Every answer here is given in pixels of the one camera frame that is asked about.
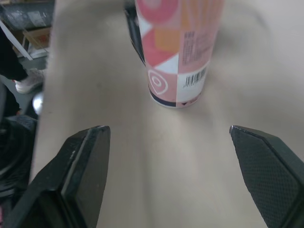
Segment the red circle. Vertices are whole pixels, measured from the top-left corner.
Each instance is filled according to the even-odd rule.
[[[144,0],[137,0],[137,6],[142,16],[151,23],[164,23],[168,21],[176,12],[178,0],[162,0],[159,7],[152,9],[147,6]]]

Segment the cardboard surface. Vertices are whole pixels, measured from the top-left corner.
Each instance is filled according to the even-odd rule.
[[[24,31],[23,34],[34,48],[40,49],[48,47],[50,32],[51,28],[42,28],[33,31]]]

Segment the pink can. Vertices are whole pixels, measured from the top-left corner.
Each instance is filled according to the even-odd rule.
[[[224,0],[136,0],[152,98],[186,107],[202,92]]]

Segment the person's leg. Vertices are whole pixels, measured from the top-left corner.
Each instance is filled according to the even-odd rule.
[[[15,80],[16,90],[26,94],[43,83],[44,72],[37,69],[25,70],[19,63],[8,38],[0,28],[0,75]]]
[[[0,28],[0,75],[8,79],[22,81],[28,76],[23,66],[19,63],[18,58],[7,39],[6,35]]]

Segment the black pants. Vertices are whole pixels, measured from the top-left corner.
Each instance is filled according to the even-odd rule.
[[[8,79],[22,81],[28,75],[23,69],[23,66],[19,63],[18,58],[7,39],[6,35],[0,28],[0,75],[5,76]],[[14,95],[6,88],[6,103],[4,107],[4,116],[15,115],[19,110],[19,104],[17,103]]]

